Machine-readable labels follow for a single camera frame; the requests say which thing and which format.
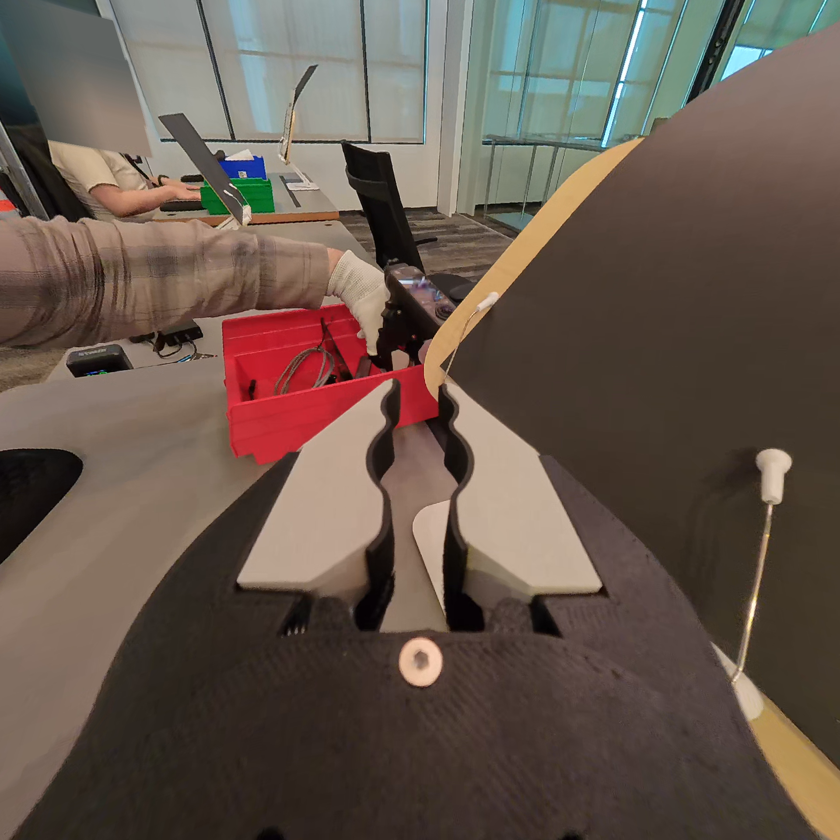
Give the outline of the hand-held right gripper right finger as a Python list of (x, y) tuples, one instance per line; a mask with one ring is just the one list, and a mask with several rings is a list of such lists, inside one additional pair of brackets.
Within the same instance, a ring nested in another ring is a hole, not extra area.
[(481, 631), (507, 599), (602, 590), (538, 450), (456, 384), (441, 385), (444, 466), (455, 479), (443, 544), (451, 631)]

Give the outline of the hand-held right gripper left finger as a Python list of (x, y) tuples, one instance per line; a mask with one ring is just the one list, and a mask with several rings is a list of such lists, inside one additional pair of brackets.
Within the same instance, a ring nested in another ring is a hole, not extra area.
[(401, 385), (388, 379), (295, 453), (238, 573), (246, 591), (334, 598), (356, 626), (380, 629), (395, 584), (391, 499)]

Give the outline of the red plastic bin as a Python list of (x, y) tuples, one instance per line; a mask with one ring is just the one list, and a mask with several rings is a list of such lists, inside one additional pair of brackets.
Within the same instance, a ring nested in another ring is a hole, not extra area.
[(339, 352), (346, 368), (356, 372), (365, 346), (357, 336), (357, 321), (342, 304), (223, 321), (228, 437), (235, 456), (252, 456), (256, 463), (265, 465), (299, 450), (391, 379), (401, 384), (397, 426), (416, 424), (438, 414), (437, 398), (427, 389), (420, 365), (394, 372), (372, 366), (365, 377), (313, 388), (322, 364), (322, 355), (314, 353), (291, 376), (287, 392), (282, 392), (277, 384), (281, 373), (300, 352), (319, 345), (323, 324), (332, 338), (330, 353)]

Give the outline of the person's left forearm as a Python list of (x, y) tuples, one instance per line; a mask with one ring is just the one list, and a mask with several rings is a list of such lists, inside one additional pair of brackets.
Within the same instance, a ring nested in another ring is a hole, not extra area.
[(329, 250), (201, 222), (1, 223), (1, 344), (69, 349), (249, 310), (316, 308)]

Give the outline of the person's left hand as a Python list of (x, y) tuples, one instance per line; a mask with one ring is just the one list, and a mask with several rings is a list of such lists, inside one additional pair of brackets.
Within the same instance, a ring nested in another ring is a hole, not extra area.
[(337, 298), (360, 326), (368, 354), (377, 355), (383, 313), (390, 300), (384, 274), (352, 251), (328, 248), (329, 279), (325, 297)]

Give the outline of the black office chair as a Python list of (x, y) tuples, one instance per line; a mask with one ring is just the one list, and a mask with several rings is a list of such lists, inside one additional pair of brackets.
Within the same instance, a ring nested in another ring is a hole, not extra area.
[(435, 242), (436, 237), (415, 240), (398, 191), (392, 157), (388, 152), (364, 149), (346, 140), (341, 146), (348, 182), (359, 197), (371, 230), (377, 265), (385, 269), (404, 264), (425, 274), (418, 247)]

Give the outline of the green plastic bin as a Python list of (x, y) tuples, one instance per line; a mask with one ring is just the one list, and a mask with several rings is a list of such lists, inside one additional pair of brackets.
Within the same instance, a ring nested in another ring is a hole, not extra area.
[[(234, 178), (230, 184), (238, 192), (241, 203), (250, 208), (253, 216), (275, 212), (274, 193), (270, 180), (264, 178)], [(230, 210), (224, 202), (233, 199), (229, 197), (220, 198), (208, 182), (204, 182), (201, 186), (200, 200), (203, 209), (210, 215), (230, 215)]]

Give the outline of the black sheet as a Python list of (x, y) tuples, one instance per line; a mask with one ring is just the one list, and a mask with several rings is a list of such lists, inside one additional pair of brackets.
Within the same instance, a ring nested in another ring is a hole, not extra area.
[(652, 551), (734, 657), (756, 455), (792, 457), (747, 674), (838, 764), (839, 31), (677, 112), (457, 352), (455, 382)]

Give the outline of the black charger with display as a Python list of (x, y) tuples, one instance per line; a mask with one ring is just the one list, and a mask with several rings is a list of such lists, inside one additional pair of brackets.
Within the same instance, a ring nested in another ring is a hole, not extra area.
[(66, 367), (75, 378), (133, 369), (125, 349), (118, 343), (71, 351), (66, 357)]

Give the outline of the black textured pad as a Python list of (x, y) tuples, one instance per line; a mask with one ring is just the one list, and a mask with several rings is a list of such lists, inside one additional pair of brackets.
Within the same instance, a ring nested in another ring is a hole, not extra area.
[(4, 562), (77, 483), (75, 454), (56, 448), (1, 452), (1, 562)]

